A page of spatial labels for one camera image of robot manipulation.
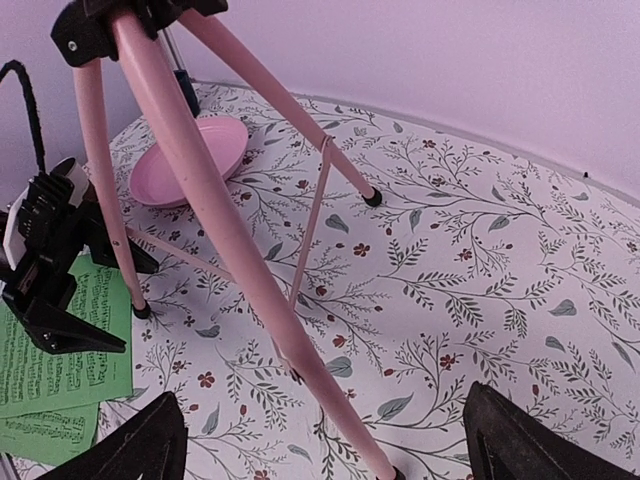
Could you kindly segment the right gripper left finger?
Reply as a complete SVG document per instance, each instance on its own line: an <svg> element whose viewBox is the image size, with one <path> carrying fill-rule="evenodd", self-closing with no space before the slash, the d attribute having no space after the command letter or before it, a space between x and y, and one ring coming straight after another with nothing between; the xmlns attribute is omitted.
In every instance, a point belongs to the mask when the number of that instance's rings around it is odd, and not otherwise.
<svg viewBox="0 0 640 480"><path fill-rule="evenodd" d="M164 392L86 452L43 474L49 480L184 478L188 429Z"/></svg>

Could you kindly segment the pink music stand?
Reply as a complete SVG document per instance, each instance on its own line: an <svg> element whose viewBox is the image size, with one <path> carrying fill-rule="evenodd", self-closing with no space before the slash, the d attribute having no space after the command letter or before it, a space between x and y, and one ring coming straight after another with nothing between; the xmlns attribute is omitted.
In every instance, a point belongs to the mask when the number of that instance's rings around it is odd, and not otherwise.
<svg viewBox="0 0 640 480"><path fill-rule="evenodd" d="M118 62L158 145L201 226L223 260L223 273L243 291L269 332L286 367L296 373L379 479L399 470L380 449L326 369L294 308L266 265L199 132L173 71L158 43L159 32L182 24L266 99L322 156L320 172L338 170L372 207L381 193L370 185L327 134L260 61L218 19L223 1L74 1L57 17L51 37L73 71L91 178L110 240L125 236L106 134L101 62ZM132 261L116 257L137 312L146 300Z"/></svg>

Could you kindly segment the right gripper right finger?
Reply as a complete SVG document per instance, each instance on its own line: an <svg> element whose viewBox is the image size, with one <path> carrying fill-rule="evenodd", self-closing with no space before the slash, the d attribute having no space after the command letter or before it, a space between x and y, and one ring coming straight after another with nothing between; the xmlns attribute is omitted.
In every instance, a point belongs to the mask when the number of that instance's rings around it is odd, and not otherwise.
<svg viewBox="0 0 640 480"><path fill-rule="evenodd" d="M476 479L631 479L633 474L553 433L492 387L471 385L464 409Z"/></svg>

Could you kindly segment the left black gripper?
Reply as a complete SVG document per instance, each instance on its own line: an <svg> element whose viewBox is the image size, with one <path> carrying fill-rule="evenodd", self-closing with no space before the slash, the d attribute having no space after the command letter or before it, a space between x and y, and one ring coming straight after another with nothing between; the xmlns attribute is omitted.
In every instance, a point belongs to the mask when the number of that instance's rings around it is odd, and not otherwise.
<svg viewBox="0 0 640 480"><path fill-rule="evenodd" d="M136 273L159 269L159 263L128 236L119 247L114 245L99 204L84 198L44 248L28 249L17 268L3 278L5 304L32 343L49 354L125 351L124 340L67 311L77 288L69 270L85 247L97 265L119 269L116 251L122 250Z"/></svg>

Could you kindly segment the green sheet music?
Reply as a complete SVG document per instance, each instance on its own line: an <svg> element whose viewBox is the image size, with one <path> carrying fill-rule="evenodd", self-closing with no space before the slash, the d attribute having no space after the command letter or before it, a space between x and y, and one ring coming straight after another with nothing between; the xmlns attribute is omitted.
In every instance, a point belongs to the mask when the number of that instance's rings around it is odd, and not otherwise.
<svg viewBox="0 0 640 480"><path fill-rule="evenodd" d="M99 405L1 419L1 451L58 466L90 449L96 434Z"/></svg>
<svg viewBox="0 0 640 480"><path fill-rule="evenodd" d="M75 408L133 393L130 292L121 272L77 258L77 288L67 312L125 342L121 353L75 348L53 335L57 348L37 347L6 304L1 305L1 416Z"/></svg>

